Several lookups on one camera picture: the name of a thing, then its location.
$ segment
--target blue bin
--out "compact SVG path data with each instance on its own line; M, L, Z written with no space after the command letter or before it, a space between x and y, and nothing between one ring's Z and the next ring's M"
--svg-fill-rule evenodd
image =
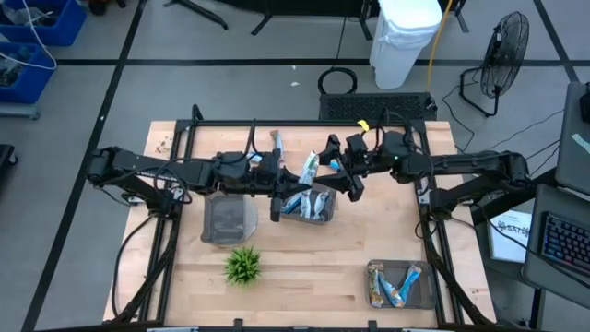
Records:
M77 34L86 19L84 9L76 0L26 0L29 8L35 6L56 6L62 8L59 18L51 27L35 26L41 41L47 46L69 46L74 43ZM5 5L13 9L24 8L22 0L5 0ZM2 33L11 42L35 42L37 39L30 26L0 25Z
M52 60L47 57L41 46L32 43L0 42L0 52L3 54L18 53L21 47L30 51L29 63L34 65L53 66ZM53 70L23 66L15 83L10 87L0 87L1 102L19 102L32 104L37 102L45 85L51 78Z

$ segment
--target yellow tag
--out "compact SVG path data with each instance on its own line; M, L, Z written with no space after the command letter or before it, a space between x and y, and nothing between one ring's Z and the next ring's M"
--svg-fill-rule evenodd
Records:
M364 130L365 132L368 132L370 130L369 125L364 120L358 121L357 124L359 124L362 127L362 130Z

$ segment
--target white paper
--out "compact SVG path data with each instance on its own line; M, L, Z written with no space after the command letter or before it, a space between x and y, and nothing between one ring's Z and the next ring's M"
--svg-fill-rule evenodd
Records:
M509 210L492 218L491 223L503 234L510 236L524 246L528 246L531 219L530 213ZM525 262L526 250L524 248L499 234L491 225L488 225L488 228L490 229L491 259L515 263Z

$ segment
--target keyboard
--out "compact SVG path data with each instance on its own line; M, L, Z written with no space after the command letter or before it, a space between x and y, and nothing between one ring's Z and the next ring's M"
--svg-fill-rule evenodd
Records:
M590 228L548 214L542 255L590 277Z

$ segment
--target floor tile line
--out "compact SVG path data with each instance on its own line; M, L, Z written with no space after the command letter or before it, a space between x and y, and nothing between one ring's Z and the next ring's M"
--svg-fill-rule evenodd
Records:
M139 21L143 15L146 1L147 0L139 0L137 4L136 12L134 13L133 19L131 21L129 31L127 31L123 49L121 50L117 65L112 74L111 83L106 90L96 123L94 124L94 128L92 129L92 133L88 141L84 159L81 162L76 180L74 181L74 186L70 193L70 197L68 198L67 204L65 205L64 215L62 216L57 233L53 239L52 248L47 257L47 261L45 262L45 266L41 273L41 277L39 279L39 283L37 284L33 298L30 302L29 310L27 311L27 316L25 317L21 331L33 331L39 320L43 303L45 302L47 292L51 286L60 255L64 249L65 239L69 233L74 215L76 214L78 202L82 195L82 190L84 189L84 184L86 181L86 169L89 166L90 153L98 146L100 134L102 133L102 129L109 114L109 110L111 109L112 100L114 99L119 81L121 80L124 63L127 59L127 56L129 56L129 51L131 50L133 39L137 33L137 27L139 26Z
M438 59L434 66L478 66L482 60ZM114 59L64 59L59 65L117 65ZM415 66L426 66L429 60L418 59ZM523 60L522 66L551 67L560 66L561 60ZM573 60L571 65L590 66L590 60ZM369 65L368 59L127 59L124 65L131 66L272 66L272 65Z
M543 6L543 2L541 0L533 0L533 3L535 4L535 7L537 8L538 14L541 16L541 20L543 21L543 25L545 26L545 30L547 31L547 33L549 34L549 37L551 38L551 42L553 42L553 47L555 47L555 51L557 51L558 56L560 57L561 61L563 62L563 67L565 69L565 72L568 75L568 78L570 79L571 82L579 82L580 79L578 79L578 76L575 73L575 70L573 69L572 62L570 61L568 54L565 52L565 48L563 47L563 44L561 43L560 37L558 36L557 31L555 30L555 27L553 26L553 23L551 23L551 19L549 18L549 14L547 13L547 9L545 8L545 6Z

